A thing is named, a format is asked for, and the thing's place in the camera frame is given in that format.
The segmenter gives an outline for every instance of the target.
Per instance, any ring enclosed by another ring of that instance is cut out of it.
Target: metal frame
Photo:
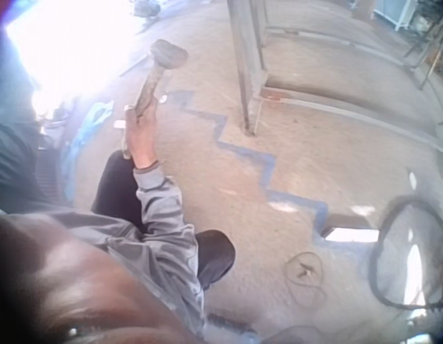
[[[267,70],[262,46],[265,44],[267,33],[293,33],[338,42],[348,47],[374,54],[398,65],[403,65],[402,62],[373,47],[348,39],[321,32],[273,26],[268,19],[265,0],[227,0],[227,2],[237,61],[245,133],[256,134],[262,103],[264,101],[273,101],[314,108],[377,125],[417,142],[424,143],[443,153],[443,142],[434,133],[413,128],[407,123],[391,118],[391,116],[375,113],[372,110],[349,102],[282,88],[266,87]],[[250,123],[252,115],[256,117],[254,130],[251,129]]]

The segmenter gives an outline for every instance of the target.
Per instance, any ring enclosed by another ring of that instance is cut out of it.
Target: person
[[[195,234],[184,221],[154,149],[156,100],[140,120],[126,109],[133,159],[114,152],[92,211],[81,211],[38,187],[31,98],[0,29],[0,305],[12,309],[2,322],[24,317],[39,343],[200,343],[204,290],[232,268],[235,250],[222,232]]]

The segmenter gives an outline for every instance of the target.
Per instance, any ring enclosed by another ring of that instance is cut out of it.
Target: blue zigzag line
[[[188,110],[186,109],[186,106],[187,104],[184,103],[181,107],[181,110],[184,111],[185,113],[189,113],[203,119],[215,121],[216,126],[214,128],[213,137],[216,142],[216,145],[219,148],[236,153],[239,157],[246,158],[262,166],[259,185],[265,192],[268,201],[290,202],[292,204],[297,204],[298,206],[304,206],[305,208],[313,209],[315,211],[313,232],[314,234],[317,234],[317,231],[319,231],[319,229],[322,229],[328,215],[328,205],[325,202],[299,197],[296,195],[292,195],[291,193],[274,191],[269,188],[269,184],[272,178],[272,173],[276,165],[276,157],[274,157],[272,154],[269,153],[263,153],[257,150],[252,150],[249,148],[220,141],[220,137],[222,136],[223,130],[227,125],[227,116],[218,115],[214,113],[205,113],[195,110]]]

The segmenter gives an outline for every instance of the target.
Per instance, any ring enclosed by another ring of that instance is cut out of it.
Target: gray sleeve
[[[198,244],[194,226],[184,222],[180,189],[164,176],[158,163],[146,170],[134,170],[134,176],[142,222],[149,233],[144,243],[166,274],[200,293]]]

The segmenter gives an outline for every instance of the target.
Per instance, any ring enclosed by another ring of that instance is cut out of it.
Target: hammer
[[[165,70],[174,70],[185,64],[188,59],[188,52],[172,43],[158,39],[151,45],[150,52],[153,55],[153,66],[146,81],[143,83],[140,93],[135,102],[135,112],[139,118],[153,99],[156,86],[162,78]],[[130,152],[123,140],[123,157],[130,159]]]

